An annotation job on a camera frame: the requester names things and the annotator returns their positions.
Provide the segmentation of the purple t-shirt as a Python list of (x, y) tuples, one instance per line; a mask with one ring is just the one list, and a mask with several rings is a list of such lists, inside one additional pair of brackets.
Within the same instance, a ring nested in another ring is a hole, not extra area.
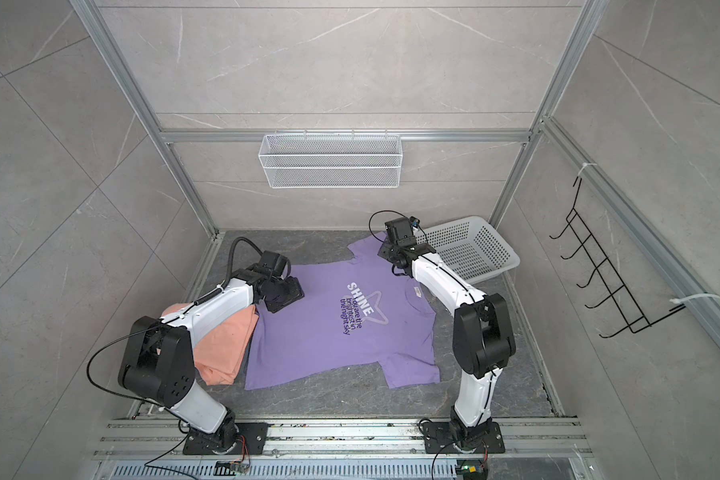
[(435, 384), (436, 313), (419, 282), (396, 276), (378, 233), (349, 245), (350, 260), (296, 265), (302, 299), (260, 308), (245, 374), (247, 390), (329, 370), (376, 363), (389, 388)]

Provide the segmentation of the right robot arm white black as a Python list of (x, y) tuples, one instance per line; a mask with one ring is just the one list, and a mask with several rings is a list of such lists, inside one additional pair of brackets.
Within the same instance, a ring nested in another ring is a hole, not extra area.
[(506, 300), (471, 286), (428, 244), (385, 240), (379, 256), (425, 286), (453, 316), (452, 352), (462, 370), (449, 421), (449, 442), (466, 451), (494, 434), (492, 401), (516, 353)]

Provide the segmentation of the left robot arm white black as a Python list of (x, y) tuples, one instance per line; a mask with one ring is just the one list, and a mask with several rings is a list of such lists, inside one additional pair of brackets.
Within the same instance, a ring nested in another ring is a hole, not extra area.
[(290, 260), (265, 251), (259, 261), (229, 272), (214, 290), (162, 318), (132, 325), (118, 383), (130, 393), (164, 407), (206, 435), (234, 427), (234, 414), (196, 381), (194, 348), (230, 316), (261, 301), (271, 312), (304, 297)]

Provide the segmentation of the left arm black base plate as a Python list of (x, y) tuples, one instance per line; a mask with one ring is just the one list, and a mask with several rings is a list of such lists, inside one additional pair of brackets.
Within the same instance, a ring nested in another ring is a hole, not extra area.
[(193, 427), (184, 443), (184, 455), (261, 455), (269, 424), (264, 422), (227, 423), (215, 433), (204, 433)]

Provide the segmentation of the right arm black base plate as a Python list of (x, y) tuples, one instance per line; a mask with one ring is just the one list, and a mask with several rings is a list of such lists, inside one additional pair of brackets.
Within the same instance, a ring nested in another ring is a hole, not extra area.
[(476, 427), (464, 427), (457, 419), (435, 422), (421, 419), (417, 428), (428, 454), (503, 454), (506, 447), (498, 423), (489, 419)]

